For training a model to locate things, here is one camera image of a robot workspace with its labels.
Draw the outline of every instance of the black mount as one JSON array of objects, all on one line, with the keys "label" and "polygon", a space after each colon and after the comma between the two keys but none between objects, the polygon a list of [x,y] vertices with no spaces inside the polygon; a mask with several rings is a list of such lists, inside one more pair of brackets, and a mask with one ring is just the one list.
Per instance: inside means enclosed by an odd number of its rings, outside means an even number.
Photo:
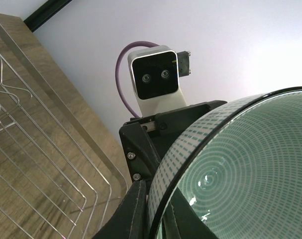
[{"label": "black mount", "polygon": [[[94,239],[147,239],[146,195],[155,172],[174,141],[193,122],[211,110],[226,104],[211,101],[149,117],[131,119],[119,130],[132,186],[108,223]],[[163,238],[217,237],[195,215],[177,190],[163,218]]]}]

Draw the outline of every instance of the black camera face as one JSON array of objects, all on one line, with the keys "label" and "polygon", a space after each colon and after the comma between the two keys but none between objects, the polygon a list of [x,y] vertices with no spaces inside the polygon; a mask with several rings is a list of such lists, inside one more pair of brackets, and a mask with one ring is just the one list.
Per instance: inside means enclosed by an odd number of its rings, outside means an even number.
[{"label": "black camera face", "polygon": [[137,58],[132,63],[137,94],[147,100],[178,90],[177,59],[174,52]]}]

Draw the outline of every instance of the black bracket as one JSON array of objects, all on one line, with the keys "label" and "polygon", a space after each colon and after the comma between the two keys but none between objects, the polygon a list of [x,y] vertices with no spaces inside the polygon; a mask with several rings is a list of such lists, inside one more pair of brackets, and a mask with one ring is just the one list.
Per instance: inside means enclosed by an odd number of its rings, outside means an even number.
[{"label": "black bracket", "polygon": [[111,219],[92,239],[144,238],[146,185],[134,182]]},{"label": "black bracket", "polygon": [[125,123],[119,134],[132,181],[145,180],[148,192],[159,163],[177,137],[224,104],[226,101],[205,102]]}]

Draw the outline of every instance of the white camera housing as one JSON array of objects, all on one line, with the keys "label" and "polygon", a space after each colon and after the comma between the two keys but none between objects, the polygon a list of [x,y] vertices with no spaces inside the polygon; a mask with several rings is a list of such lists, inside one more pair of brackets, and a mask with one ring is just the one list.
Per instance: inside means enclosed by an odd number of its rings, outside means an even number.
[{"label": "white camera housing", "polygon": [[128,63],[143,117],[187,106],[180,89],[175,51],[165,45],[133,51]]}]

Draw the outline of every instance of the black rim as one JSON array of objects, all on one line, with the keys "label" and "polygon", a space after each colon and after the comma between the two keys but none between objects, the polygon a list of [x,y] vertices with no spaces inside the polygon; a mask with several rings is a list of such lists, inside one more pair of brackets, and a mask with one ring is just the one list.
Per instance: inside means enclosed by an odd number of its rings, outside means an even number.
[{"label": "black rim", "polygon": [[185,163],[181,166],[179,171],[176,173],[175,177],[171,181],[170,185],[168,186],[166,192],[163,195],[163,198],[159,204],[159,207],[157,208],[157,211],[154,216],[154,220],[152,223],[152,226],[150,228],[150,234],[149,234],[149,239],[154,239],[157,236],[157,231],[158,227],[160,224],[160,220],[162,217],[162,214],[164,213],[164,209],[166,206],[166,203],[168,202],[171,194],[173,193],[175,187],[177,186],[177,183],[189,167],[189,165],[192,163],[192,161],[196,158],[196,156],[201,152],[201,150],[210,142],[210,140],[215,137],[219,133],[219,131],[227,124],[229,123],[234,117],[236,117],[239,113],[243,112],[244,110],[252,107],[253,105],[264,101],[267,98],[276,96],[276,95],[281,95],[283,93],[288,93],[288,92],[297,92],[297,91],[302,91],[302,87],[292,87],[292,88],[286,88],[282,89],[279,91],[274,91],[271,93],[268,93],[264,96],[261,96],[248,104],[242,106],[235,112],[233,112],[230,116],[228,116],[223,122],[221,122],[218,126],[216,126],[206,137],[205,139],[199,143],[199,145],[196,147],[196,149],[189,155],[189,157],[186,159]]}]

